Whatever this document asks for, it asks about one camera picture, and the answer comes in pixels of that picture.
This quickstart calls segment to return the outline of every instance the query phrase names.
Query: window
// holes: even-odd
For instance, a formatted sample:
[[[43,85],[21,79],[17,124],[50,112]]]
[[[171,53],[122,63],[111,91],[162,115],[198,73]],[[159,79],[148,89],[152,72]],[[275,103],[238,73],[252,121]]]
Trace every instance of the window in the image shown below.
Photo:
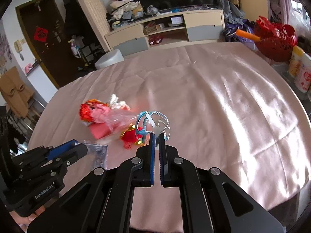
[[[302,3],[299,0],[290,0],[291,4],[293,6],[293,10],[297,13],[299,13],[302,18],[308,23],[308,25],[311,25],[310,17],[304,7],[302,6]]]

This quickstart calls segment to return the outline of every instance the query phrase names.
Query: cabinet drawer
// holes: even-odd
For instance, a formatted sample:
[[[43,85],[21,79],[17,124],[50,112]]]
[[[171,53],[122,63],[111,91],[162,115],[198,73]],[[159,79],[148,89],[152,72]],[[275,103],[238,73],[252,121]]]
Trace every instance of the cabinet drawer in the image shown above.
[[[144,37],[143,26],[141,24],[126,28],[122,31],[118,31],[109,36],[105,36],[110,47],[116,46],[120,43],[126,42],[128,40]]]
[[[222,26],[221,12],[200,12],[184,14],[186,27],[195,27],[201,25]]]
[[[114,46],[113,49],[119,49],[123,57],[125,57],[136,52],[148,50],[148,44],[145,37],[140,37]]]
[[[189,41],[220,39],[222,26],[203,25],[187,28]]]

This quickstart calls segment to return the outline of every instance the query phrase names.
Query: white container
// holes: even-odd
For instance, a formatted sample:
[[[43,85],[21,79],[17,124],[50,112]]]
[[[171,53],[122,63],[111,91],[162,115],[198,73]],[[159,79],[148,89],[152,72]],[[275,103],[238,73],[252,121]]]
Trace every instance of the white container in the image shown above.
[[[121,61],[124,61],[124,58],[120,50],[111,50],[110,52],[107,52],[105,55],[101,56],[99,60],[96,61],[95,67],[97,70],[99,70]]]
[[[302,64],[295,79],[296,87],[306,93],[311,84],[311,57],[308,54],[302,56]]]
[[[290,66],[288,67],[288,73],[293,78],[296,78],[299,72],[303,55],[304,50],[301,49],[299,46],[294,46],[292,58],[290,60]]]

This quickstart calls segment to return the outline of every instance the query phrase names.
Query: tv cabinet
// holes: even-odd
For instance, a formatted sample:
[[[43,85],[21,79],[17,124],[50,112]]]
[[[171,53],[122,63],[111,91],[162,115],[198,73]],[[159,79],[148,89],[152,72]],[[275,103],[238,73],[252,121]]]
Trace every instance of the tv cabinet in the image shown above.
[[[171,17],[182,16],[183,25],[168,27]],[[164,23],[166,26],[145,35],[144,26],[149,22]],[[186,45],[222,42],[222,31],[225,28],[222,10],[194,10],[169,13],[137,21],[135,23],[115,29],[105,35],[110,50],[119,49],[122,55],[137,53],[148,49],[168,49]],[[160,44],[149,45],[149,37],[161,34],[163,40]]]

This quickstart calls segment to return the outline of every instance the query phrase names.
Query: pink bedsheet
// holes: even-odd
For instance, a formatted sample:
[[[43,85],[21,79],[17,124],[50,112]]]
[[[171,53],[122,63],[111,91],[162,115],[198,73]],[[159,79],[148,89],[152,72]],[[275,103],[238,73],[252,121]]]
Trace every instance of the pink bedsheet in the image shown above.
[[[79,78],[52,98],[29,147],[94,141],[79,120],[80,104],[107,101],[113,93],[137,113],[165,114],[171,127],[167,144],[196,167],[219,167],[266,209],[310,179],[310,122],[301,103],[268,63],[240,43],[150,50]],[[110,143],[108,169],[135,152],[123,149],[120,140]],[[69,166],[62,193],[91,165],[86,156]],[[179,190],[162,188],[158,161],[155,166],[155,186],[135,189],[131,226],[182,232]]]

